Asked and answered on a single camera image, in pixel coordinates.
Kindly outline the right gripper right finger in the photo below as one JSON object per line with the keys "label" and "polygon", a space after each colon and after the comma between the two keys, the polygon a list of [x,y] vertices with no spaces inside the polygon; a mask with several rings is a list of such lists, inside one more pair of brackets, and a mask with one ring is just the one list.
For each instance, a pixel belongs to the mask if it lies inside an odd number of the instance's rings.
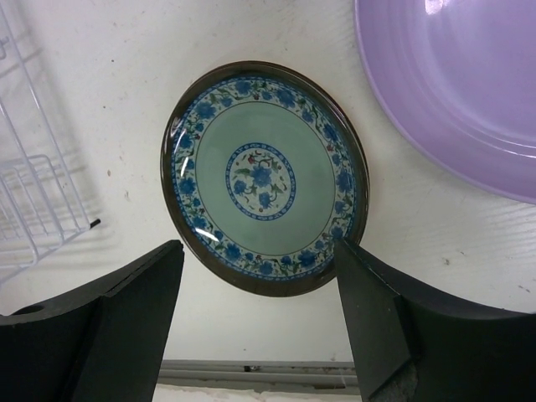
{"label": "right gripper right finger", "polygon": [[453,296],[349,240],[334,263],[363,400],[534,400],[534,314]]}

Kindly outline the lilac purple plate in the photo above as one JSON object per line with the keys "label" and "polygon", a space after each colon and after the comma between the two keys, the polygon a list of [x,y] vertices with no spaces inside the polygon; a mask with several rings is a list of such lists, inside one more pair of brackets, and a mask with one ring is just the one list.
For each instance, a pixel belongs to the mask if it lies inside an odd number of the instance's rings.
{"label": "lilac purple plate", "polygon": [[357,1],[373,92],[431,161],[491,193],[535,200],[535,4]]}

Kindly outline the blue floral green plate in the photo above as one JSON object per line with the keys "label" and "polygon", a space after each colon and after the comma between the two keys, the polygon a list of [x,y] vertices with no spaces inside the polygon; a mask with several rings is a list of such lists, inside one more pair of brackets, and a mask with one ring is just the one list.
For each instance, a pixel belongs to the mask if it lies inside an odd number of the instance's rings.
{"label": "blue floral green plate", "polygon": [[363,237],[358,134],[320,85],[279,64],[237,61],[194,81],[167,122],[160,171],[182,239],[243,291],[315,291],[335,276],[335,244]]}

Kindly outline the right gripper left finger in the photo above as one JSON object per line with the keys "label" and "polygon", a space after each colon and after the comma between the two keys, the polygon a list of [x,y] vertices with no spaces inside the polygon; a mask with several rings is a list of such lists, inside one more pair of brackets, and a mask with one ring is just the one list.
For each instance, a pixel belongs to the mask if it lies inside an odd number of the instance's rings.
{"label": "right gripper left finger", "polygon": [[1,318],[3,401],[150,401],[177,302],[183,244]]}

